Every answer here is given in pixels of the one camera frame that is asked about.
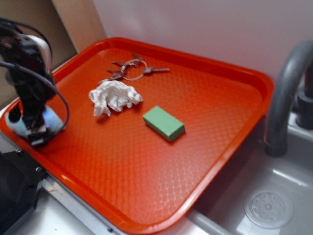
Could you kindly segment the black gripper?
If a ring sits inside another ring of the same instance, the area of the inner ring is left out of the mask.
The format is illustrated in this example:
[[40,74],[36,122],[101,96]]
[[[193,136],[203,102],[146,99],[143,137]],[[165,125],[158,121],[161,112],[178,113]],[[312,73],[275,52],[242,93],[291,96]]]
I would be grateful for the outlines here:
[[14,86],[21,100],[10,110],[9,120],[23,121],[30,144],[43,145],[47,136],[45,105],[55,96],[55,91],[51,88],[55,86],[53,75],[43,63],[27,65],[10,63],[6,79]]

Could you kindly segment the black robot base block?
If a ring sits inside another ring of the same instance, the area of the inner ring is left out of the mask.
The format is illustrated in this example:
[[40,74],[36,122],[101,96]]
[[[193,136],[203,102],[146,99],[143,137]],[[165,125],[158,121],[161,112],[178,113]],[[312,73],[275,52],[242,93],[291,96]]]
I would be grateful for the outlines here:
[[0,154],[0,233],[12,234],[35,211],[46,171],[22,150]]

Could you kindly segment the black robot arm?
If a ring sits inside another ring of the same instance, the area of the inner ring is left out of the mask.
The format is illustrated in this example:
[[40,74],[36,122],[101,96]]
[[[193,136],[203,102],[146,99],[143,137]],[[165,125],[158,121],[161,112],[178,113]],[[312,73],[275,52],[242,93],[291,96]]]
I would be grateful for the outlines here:
[[44,118],[45,105],[56,94],[49,43],[24,34],[17,22],[1,18],[0,55],[7,67],[6,80],[21,102],[9,112],[7,125],[32,146],[47,143],[52,135]]

